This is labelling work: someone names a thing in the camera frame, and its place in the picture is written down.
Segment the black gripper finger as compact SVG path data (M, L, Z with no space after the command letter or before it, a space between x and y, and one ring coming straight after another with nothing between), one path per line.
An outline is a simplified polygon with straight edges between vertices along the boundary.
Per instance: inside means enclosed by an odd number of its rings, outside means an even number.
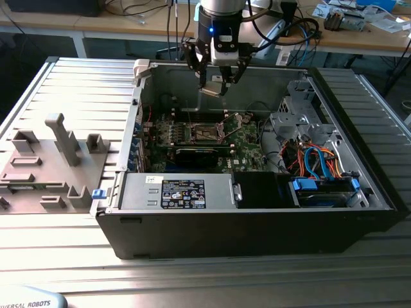
M222 74L222 86L220 95L224 96L228 91L228 84L237 84L243 76L252 58L252 46L240 46L239 58L233 64L220 66Z
M188 67L195 72L199 79L198 88L202 89L206 84L206 69L209 63L209 44L197 40L193 42L183 42L182 49Z

